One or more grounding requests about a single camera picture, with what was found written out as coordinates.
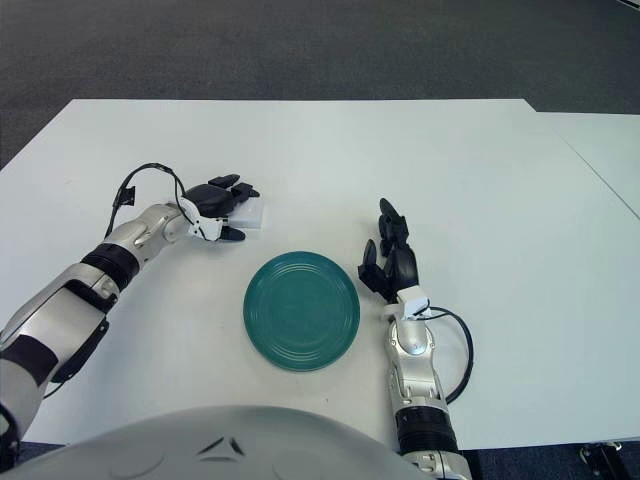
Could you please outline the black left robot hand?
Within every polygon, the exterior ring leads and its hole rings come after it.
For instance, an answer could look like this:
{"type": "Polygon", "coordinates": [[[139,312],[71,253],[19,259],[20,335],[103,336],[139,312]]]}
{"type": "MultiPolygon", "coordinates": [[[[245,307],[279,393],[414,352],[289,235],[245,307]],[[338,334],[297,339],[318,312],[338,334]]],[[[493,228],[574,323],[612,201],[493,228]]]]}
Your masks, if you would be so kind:
{"type": "Polygon", "coordinates": [[[205,241],[243,241],[245,231],[260,229],[264,205],[251,184],[230,174],[187,190],[180,206],[190,224],[189,233],[205,241]]]}

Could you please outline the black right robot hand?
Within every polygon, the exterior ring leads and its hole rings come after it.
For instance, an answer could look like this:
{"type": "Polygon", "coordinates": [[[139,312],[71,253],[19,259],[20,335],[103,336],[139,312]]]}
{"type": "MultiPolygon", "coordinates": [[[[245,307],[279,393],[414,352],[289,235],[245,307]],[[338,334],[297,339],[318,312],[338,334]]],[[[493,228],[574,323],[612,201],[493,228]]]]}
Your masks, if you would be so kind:
{"type": "Polygon", "coordinates": [[[369,290],[393,303],[400,290],[419,284],[419,273],[415,253],[408,243],[406,218],[385,198],[380,199],[379,207],[379,247],[373,239],[367,241],[358,277],[369,290]]]}

